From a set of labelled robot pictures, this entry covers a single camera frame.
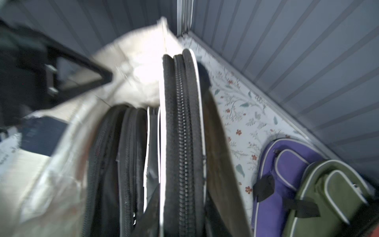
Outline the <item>black zippered paddle case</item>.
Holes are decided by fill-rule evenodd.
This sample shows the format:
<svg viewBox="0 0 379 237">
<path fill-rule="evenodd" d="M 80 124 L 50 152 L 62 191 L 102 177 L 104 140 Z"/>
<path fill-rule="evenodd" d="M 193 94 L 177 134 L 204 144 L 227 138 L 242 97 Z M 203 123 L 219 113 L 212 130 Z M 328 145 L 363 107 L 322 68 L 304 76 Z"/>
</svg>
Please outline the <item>black zippered paddle case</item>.
<svg viewBox="0 0 379 237">
<path fill-rule="evenodd" d="M 148 115 L 126 105 L 103 116 L 88 157 L 83 237 L 131 237 L 144 212 Z"/>
</svg>

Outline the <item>floral canvas tote bag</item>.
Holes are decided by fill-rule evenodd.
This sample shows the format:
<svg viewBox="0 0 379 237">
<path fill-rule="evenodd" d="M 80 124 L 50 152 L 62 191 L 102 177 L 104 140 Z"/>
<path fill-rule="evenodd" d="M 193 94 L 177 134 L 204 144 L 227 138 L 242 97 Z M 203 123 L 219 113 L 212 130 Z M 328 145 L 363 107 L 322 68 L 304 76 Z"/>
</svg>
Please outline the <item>floral canvas tote bag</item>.
<svg viewBox="0 0 379 237">
<path fill-rule="evenodd" d="M 115 105 L 158 106 L 162 58 L 182 49 L 164 17 L 126 33 L 93 56 L 113 72 L 111 83 L 10 130 L 1 142 L 1 236 L 81 236 L 88 154 L 100 121 Z"/>
</svg>

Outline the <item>purple round case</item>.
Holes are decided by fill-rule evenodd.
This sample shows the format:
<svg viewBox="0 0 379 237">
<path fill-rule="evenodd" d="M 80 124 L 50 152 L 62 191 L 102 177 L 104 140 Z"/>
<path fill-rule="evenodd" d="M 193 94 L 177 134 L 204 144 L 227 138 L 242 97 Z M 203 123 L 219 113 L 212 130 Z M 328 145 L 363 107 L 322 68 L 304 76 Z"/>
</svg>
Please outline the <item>purple round case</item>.
<svg viewBox="0 0 379 237">
<path fill-rule="evenodd" d="M 256 237 L 280 237 L 290 211 L 301 218 L 320 215 L 313 201 L 295 198 L 305 170 L 324 157 L 310 145 L 288 138 L 264 149 L 253 186 L 252 228 Z"/>
</svg>

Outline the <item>olive green paddle cover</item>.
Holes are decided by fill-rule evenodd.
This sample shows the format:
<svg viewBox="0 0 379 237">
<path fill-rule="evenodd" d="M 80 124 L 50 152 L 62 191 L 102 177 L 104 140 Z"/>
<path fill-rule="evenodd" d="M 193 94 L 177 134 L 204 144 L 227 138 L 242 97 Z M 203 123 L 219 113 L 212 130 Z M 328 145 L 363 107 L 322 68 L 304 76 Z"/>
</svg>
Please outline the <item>olive green paddle cover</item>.
<svg viewBox="0 0 379 237">
<path fill-rule="evenodd" d="M 312 163 L 302 176 L 295 198 L 288 202 L 291 208 L 282 236 L 337 237 L 371 198 L 365 180 L 346 163 Z"/>
</svg>

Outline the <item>blue Deerway paddle set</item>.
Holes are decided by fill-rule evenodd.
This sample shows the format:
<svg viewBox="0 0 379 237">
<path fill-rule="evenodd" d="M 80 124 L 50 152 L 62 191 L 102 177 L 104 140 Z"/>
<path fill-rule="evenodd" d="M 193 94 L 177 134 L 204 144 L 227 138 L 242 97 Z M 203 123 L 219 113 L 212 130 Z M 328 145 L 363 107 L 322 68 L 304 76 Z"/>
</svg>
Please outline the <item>blue Deerway paddle set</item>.
<svg viewBox="0 0 379 237">
<path fill-rule="evenodd" d="M 162 237 L 252 235 L 206 69 L 192 50 L 163 57 Z"/>
</svg>

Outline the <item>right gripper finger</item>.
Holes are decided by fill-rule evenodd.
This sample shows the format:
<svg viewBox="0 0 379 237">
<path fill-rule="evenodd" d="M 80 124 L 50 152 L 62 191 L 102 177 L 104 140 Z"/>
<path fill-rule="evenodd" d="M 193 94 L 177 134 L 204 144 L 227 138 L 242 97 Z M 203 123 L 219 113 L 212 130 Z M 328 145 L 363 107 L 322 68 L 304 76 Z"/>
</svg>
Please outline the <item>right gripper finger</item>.
<svg viewBox="0 0 379 237">
<path fill-rule="evenodd" d="M 132 237 L 158 237 L 160 214 L 160 185 L 156 187 L 147 205 L 146 211 L 137 221 Z"/>
</svg>

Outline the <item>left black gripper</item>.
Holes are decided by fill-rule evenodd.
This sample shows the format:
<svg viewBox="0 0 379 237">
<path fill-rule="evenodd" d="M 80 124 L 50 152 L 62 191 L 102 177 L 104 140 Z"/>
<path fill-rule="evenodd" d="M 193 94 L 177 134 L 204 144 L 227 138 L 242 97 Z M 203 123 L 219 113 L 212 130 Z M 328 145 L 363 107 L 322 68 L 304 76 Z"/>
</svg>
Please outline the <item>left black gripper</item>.
<svg viewBox="0 0 379 237">
<path fill-rule="evenodd" d="M 26 27 L 1 24 L 1 126 L 112 82 L 113 73 Z"/>
</svg>

